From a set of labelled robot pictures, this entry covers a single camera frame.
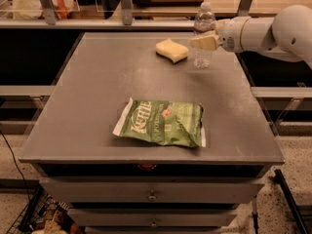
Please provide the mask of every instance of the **water bottle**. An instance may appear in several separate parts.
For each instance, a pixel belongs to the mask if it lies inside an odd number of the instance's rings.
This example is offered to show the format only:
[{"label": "water bottle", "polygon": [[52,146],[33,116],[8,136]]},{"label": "water bottle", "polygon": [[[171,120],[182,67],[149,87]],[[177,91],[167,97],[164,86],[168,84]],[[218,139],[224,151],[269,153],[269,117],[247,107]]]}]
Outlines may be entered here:
[{"label": "water bottle", "polygon": [[[194,35],[204,34],[215,30],[215,13],[211,9],[211,3],[204,2],[194,20]],[[197,68],[209,66],[212,52],[194,48],[194,65]]]}]

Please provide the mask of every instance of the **drawer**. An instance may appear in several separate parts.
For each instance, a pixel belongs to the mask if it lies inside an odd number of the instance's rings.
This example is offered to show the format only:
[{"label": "drawer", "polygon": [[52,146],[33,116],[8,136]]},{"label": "drawer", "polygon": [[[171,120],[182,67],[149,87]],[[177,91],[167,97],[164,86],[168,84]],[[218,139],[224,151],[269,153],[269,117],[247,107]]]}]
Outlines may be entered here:
[{"label": "drawer", "polygon": [[216,234],[217,227],[87,227],[85,234]]},{"label": "drawer", "polygon": [[57,201],[68,204],[73,202],[246,204],[263,186],[260,179],[243,178],[113,179],[57,177],[43,178],[40,183]]},{"label": "drawer", "polygon": [[225,226],[236,211],[191,209],[70,209],[68,215],[79,226],[199,227]]}]

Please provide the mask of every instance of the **gray tabletop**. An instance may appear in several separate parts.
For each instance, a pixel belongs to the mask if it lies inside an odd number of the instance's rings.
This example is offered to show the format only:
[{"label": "gray tabletop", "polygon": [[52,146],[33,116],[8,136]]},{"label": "gray tabletop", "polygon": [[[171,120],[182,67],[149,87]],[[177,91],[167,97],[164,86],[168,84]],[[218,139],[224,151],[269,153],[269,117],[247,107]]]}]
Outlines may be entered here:
[{"label": "gray tabletop", "polygon": [[[191,33],[86,33],[62,73],[21,157],[25,162],[281,164],[284,161],[233,53],[194,70]],[[172,64],[156,55],[171,38],[189,48]],[[200,102],[207,147],[155,146],[112,131],[133,99]]]}]

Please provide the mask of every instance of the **bottle cap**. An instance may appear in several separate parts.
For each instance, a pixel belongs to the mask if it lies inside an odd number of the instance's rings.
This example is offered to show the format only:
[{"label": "bottle cap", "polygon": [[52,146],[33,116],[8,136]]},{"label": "bottle cap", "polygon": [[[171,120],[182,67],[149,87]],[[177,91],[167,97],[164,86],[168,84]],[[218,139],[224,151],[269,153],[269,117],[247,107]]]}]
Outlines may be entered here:
[{"label": "bottle cap", "polygon": [[201,5],[201,9],[204,10],[204,11],[209,10],[211,7],[212,7],[212,5],[211,5],[210,2],[204,2],[204,3],[202,3],[202,5]]}]

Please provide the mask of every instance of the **drawer knob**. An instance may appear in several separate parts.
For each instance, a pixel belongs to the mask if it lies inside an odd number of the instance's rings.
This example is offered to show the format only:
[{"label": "drawer knob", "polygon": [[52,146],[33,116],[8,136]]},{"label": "drawer knob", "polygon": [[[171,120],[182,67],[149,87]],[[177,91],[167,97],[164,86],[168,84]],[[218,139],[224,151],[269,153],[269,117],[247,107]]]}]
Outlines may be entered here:
[{"label": "drawer knob", "polygon": [[154,202],[157,200],[157,196],[155,196],[154,190],[150,191],[150,195],[147,197],[148,201]]},{"label": "drawer knob", "polygon": [[152,228],[157,228],[158,227],[155,219],[153,219],[152,223],[150,224],[150,227],[152,227]]}]

